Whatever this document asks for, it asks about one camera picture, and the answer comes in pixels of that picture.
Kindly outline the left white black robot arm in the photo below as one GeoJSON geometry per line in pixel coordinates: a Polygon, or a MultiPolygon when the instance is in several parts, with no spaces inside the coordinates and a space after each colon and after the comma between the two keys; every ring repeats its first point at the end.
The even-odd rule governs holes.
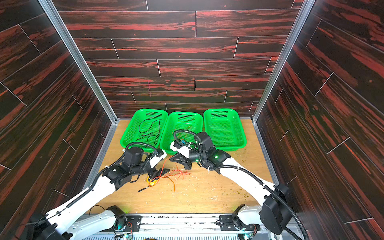
{"type": "Polygon", "coordinates": [[[116,192],[123,185],[132,183],[134,176],[147,174],[159,177],[156,165],[164,160],[164,150],[150,146],[152,153],[145,153],[144,143],[128,144],[119,159],[97,173],[91,185],[62,205],[44,215],[34,214],[26,224],[24,240],[82,240],[97,232],[125,223],[125,214],[112,206],[101,214],[80,220],[80,217],[99,201],[116,192]]]}

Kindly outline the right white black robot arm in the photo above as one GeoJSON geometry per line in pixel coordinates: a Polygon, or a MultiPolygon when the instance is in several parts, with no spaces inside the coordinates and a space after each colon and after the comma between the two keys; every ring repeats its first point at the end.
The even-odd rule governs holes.
{"type": "Polygon", "coordinates": [[[194,133],[188,130],[175,130],[170,148],[176,152],[172,162],[184,165],[190,170],[192,163],[209,172],[216,172],[239,185],[257,202],[256,206],[240,205],[232,214],[234,227],[244,230],[247,226],[264,225],[270,232],[279,235],[286,231],[296,240],[299,236],[287,227],[291,219],[297,223],[304,240],[308,232],[290,206],[291,192],[283,184],[278,186],[266,182],[241,166],[230,154],[219,150],[206,132],[194,133]]]}

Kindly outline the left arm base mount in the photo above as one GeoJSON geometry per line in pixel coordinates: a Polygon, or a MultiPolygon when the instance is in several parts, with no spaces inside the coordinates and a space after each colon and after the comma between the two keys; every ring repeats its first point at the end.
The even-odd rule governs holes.
{"type": "Polygon", "coordinates": [[[140,215],[126,215],[119,216],[109,229],[102,230],[102,232],[122,233],[122,232],[138,232],[141,228],[142,216],[140,215]]]}

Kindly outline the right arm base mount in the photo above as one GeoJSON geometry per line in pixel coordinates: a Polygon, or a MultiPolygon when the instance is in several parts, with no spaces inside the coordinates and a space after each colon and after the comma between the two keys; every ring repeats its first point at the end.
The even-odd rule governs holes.
{"type": "Polygon", "coordinates": [[[245,225],[238,217],[232,215],[219,215],[219,219],[215,223],[220,227],[221,231],[259,231],[260,225],[245,225]]]}

